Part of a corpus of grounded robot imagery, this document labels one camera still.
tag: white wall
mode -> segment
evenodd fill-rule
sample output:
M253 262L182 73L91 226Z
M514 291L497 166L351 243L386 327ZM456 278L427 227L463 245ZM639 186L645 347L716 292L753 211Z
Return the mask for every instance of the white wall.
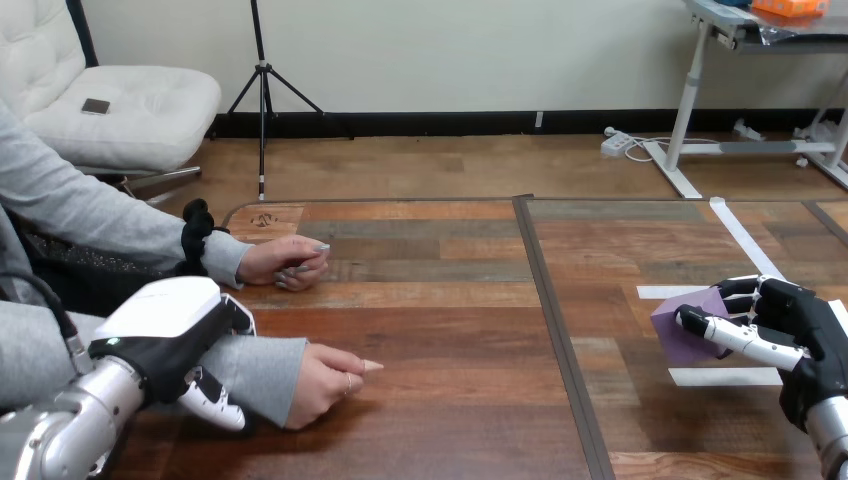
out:
M214 76L225 111L256 64L248 0L84 0L102 64ZM676 108L696 29L679 0L260 0L268 61L335 112ZM712 43L698 106L818 106L844 56ZM720 80L733 88L722 90ZM275 109L308 111L273 82ZM258 87L239 111L258 110Z

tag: wooden table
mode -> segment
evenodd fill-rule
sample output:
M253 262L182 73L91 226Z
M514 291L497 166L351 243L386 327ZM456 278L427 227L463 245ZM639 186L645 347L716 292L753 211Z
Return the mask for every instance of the wooden table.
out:
M848 208L819 205L729 204L787 278L848 299L848 247L833 233ZM228 227L248 242L297 232L333 246L313 290L238 293L262 335L307 336L386 369L299 433L263 426L236 440L142 414L113 478L818 476L776 387L671 380L649 320L659 301L636 286L754 272L706 203L263 204Z

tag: tape marking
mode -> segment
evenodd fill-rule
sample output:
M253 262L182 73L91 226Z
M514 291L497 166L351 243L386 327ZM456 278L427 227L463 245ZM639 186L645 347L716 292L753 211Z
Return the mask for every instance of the tape marking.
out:
M754 368L669 368L678 387L761 387L781 386L773 367Z
M640 285L636 291L642 300L665 300L708 288L706 285Z
M827 303L830 305L830 309L833 310L833 315L836 316L839 325L842 326L842 330L845 330L845 334L848 335L848 310L845 309L842 300L833 300Z
M739 220L735 215L733 215L733 212L727 208L727 204L725 204L723 198L711 198L710 208L713 209L713 212L715 212L716 216L719 220L721 220L721 223L723 223L724 227L727 228L727 231L733 235L736 243L742 247L745 255L748 255L748 258L751 259L754 266L757 267L757 270L759 270L761 274L771 275L775 278L779 278L780 280L786 280L786 278L781 275L777 267L774 266L774 263L772 263L768 256L766 256L765 252L763 252L763 249L757 245L757 242L755 242L748 231L745 230L745 227L739 223Z

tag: black tripod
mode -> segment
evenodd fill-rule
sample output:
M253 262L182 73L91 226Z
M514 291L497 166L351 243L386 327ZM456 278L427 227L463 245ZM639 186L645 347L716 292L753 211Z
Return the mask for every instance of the black tripod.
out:
M259 64L256 65L256 71L254 71L253 75L250 76L250 80L247 81L247 85L244 86L238 98L236 98L236 101L233 102L233 106L227 111L227 115L229 116L233 114L236 107L238 107L238 104L241 102L241 99L244 98L244 95L248 90L250 90L253 82L257 78L261 77L259 80L259 201L261 202L265 200L265 144L267 143L267 139L265 138L265 129L268 126L268 117L277 117L277 114L274 113L274 107L271 106L271 92L268 90L268 75L273 75L274 78L282 82L286 88L294 92L295 95L300 97L301 100L312 107L312 109L315 110L315 113L320 115L321 118L328 117L332 119L338 126L339 130L344 133L343 136L353 140L353 135L334 117L318 108L318 105L312 103L312 101L306 98L304 94L294 88L291 83L286 81L285 78L281 77L279 73L274 71L274 67L272 67L270 63L265 61L265 48L262 46L262 30L259 27L259 9L256 6L256 0L250 0L250 12L253 14L253 33L256 34L256 50L259 52Z

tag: woman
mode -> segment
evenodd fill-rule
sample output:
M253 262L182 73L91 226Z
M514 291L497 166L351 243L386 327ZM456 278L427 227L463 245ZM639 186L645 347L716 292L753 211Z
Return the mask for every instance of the woman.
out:
M41 232L135 263L164 271L186 260L180 241L182 220L83 175L25 129L2 102L0 205ZM214 231L205 244L200 259L204 269L215 281L234 288L277 281L299 291L317 283L327 270L329 252L316 248L320 242L304 237L253 246ZM303 268L290 276L279 275L292 260L302 261ZM108 313L140 287L131 276L115 282L97 269L68 271L74 267L31 261L11 219L0 210L0 272L32 273L33 262L35 273L77 310ZM79 294L79 287L88 295ZM8 410L65 385L73 370L40 295L26 282L9 278L0 278L0 291L6 300L0 301L0 410ZM88 315L72 318L86 340L103 322ZM305 339L225 337L201 363L228 387L237 403L293 429L308 425L346 394L362 388L365 372L356 355L307 344Z

